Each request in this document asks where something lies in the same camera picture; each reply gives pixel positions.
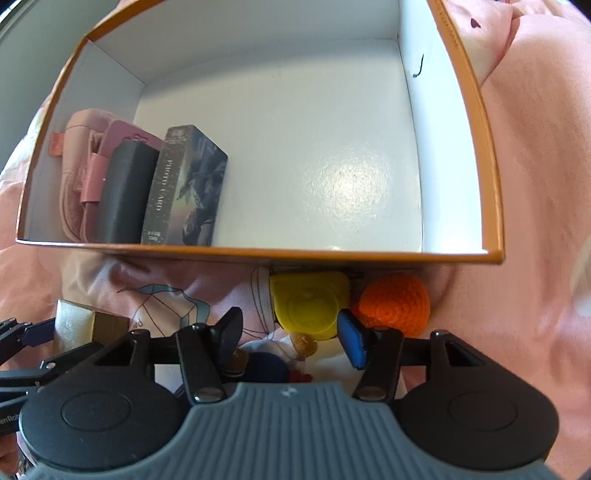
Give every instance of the orange crocheted ball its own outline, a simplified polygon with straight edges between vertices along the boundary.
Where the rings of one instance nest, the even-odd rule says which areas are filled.
[[[423,282],[410,274],[371,282],[359,300],[359,320],[366,327],[387,326],[416,337],[427,326],[430,302]]]

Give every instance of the yellow plastic container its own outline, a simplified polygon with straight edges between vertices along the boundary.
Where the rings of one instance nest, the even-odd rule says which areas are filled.
[[[271,276],[271,295],[288,333],[328,340],[336,335],[339,310],[349,308],[350,285],[342,272],[280,273]]]

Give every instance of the black case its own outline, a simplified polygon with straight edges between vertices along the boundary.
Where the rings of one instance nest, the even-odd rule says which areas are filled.
[[[138,244],[159,151],[137,140],[113,151],[100,197],[96,241]]]

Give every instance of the pink blanket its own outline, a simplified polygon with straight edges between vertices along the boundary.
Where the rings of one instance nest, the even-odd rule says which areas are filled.
[[[452,330],[552,399],[560,434],[548,464],[574,479],[591,452],[591,25],[557,0],[447,5],[491,120],[507,259],[501,267],[425,270],[434,300],[430,329]],[[167,335],[238,305],[245,339],[272,328],[266,268],[15,245],[38,129],[39,115],[0,174],[1,315],[40,321],[64,297]],[[36,354],[16,362],[32,365],[46,352]],[[3,448],[0,442],[0,456]]]

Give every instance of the pink fabric tag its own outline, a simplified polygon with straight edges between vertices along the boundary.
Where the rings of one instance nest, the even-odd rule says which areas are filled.
[[[61,157],[64,153],[64,132],[52,132],[49,138],[49,155]]]
[[[88,167],[84,176],[80,202],[100,202],[103,192],[103,183],[109,168],[109,159],[97,153],[91,153],[88,159]]]

